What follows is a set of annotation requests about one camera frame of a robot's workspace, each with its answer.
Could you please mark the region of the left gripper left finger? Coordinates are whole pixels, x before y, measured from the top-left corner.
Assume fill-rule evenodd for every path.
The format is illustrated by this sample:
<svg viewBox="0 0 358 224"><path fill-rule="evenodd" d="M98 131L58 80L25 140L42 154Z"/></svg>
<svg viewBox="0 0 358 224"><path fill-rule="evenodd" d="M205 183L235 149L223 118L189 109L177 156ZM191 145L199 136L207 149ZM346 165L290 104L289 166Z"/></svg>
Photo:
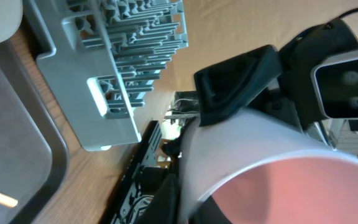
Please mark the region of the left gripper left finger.
<svg viewBox="0 0 358 224"><path fill-rule="evenodd" d="M169 174L157 190L150 205L137 224L174 224L176 221L179 186L175 174Z"/></svg>

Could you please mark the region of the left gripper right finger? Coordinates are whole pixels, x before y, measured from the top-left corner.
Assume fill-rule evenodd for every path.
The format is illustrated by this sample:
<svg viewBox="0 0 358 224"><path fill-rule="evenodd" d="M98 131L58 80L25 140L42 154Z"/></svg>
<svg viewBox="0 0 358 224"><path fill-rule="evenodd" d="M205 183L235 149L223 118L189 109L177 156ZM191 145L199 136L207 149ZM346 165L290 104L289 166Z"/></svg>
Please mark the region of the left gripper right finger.
<svg viewBox="0 0 358 224"><path fill-rule="evenodd" d="M231 224L212 197L205 200L194 213L194 224Z"/></svg>

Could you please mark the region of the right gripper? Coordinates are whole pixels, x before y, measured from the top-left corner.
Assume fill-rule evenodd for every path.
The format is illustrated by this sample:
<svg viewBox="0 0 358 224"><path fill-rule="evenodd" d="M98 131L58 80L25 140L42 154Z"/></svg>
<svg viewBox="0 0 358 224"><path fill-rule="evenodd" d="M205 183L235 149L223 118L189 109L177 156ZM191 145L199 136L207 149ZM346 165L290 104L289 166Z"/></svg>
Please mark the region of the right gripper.
<svg viewBox="0 0 358 224"><path fill-rule="evenodd" d="M194 74L200 126L220 123L247 105L265 113L269 101L285 97L294 102L297 126L306 129L326 118L313 88L312 69L332 55L357 49L350 27L333 19L300 32L279 52L265 45L201 69ZM280 90L275 96L264 89L277 77Z"/></svg>

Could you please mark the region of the white cup pink inside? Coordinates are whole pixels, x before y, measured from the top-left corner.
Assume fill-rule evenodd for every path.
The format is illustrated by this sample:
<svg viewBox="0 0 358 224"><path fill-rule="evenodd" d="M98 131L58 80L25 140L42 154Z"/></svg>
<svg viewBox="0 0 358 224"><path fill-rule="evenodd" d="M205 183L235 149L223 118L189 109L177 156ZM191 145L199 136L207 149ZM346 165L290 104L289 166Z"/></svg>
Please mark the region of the white cup pink inside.
<svg viewBox="0 0 358 224"><path fill-rule="evenodd" d="M178 222L212 197L231 223L358 223L358 158L241 110L183 134Z"/></svg>

